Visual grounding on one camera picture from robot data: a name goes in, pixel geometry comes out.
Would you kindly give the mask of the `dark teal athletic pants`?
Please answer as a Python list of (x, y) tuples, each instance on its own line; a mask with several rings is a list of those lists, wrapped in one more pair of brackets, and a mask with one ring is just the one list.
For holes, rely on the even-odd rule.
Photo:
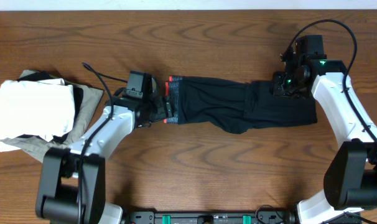
[(315, 100), (273, 96), (270, 81), (238, 83), (205, 77), (172, 76), (165, 90), (173, 117), (167, 123), (212, 123), (225, 132), (285, 128), (317, 122)]

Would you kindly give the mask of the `beige folded garment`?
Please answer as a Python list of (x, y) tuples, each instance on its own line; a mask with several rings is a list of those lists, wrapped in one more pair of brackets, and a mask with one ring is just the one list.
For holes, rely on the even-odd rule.
[[(24, 70), (20, 77), (24, 77), (31, 73), (38, 72), (35, 70)], [(71, 143), (79, 140), (86, 131), (98, 103), (103, 96), (103, 90), (88, 87), (86, 85), (76, 84), (64, 80), (66, 85), (75, 85), (83, 89), (83, 101), (78, 114), (78, 121), (73, 125), (73, 129), (67, 133), (67, 139), (64, 143), (56, 143), (52, 140), (47, 142), (39, 136), (22, 135), (14, 139), (5, 139), (2, 142), (7, 146), (16, 146), (18, 150), (23, 150), (38, 161), (42, 161), (45, 153), (52, 147), (64, 149)]]

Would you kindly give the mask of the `white folded garment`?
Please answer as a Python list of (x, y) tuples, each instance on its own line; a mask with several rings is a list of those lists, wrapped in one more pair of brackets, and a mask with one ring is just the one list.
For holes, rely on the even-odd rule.
[(73, 87), (64, 80), (12, 81), (0, 86), (0, 152), (18, 150), (2, 141), (22, 135), (39, 136), (47, 142), (73, 129)]

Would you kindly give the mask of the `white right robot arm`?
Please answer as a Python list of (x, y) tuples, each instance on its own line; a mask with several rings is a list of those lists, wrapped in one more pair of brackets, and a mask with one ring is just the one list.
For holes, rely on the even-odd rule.
[(351, 85), (350, 67), (321, 52), (281, 55), (283, 72), (272, 79), (274, 96), (313, 98), (322, 107), (338, 151), (323, 189), (297, 204), (299, 223), (328, 223), (377, 208), (377, 126)]

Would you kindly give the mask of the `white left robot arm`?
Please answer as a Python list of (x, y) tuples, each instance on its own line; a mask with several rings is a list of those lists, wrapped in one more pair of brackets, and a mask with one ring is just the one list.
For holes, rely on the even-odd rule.
[(173, 112), (169, 96), (113, 96), (79, 140), (45, 153), (36, 215), (51, 223), (121, 223), (123, 209), (106, 202), (106, 160), (134, 129), (171, 118)]

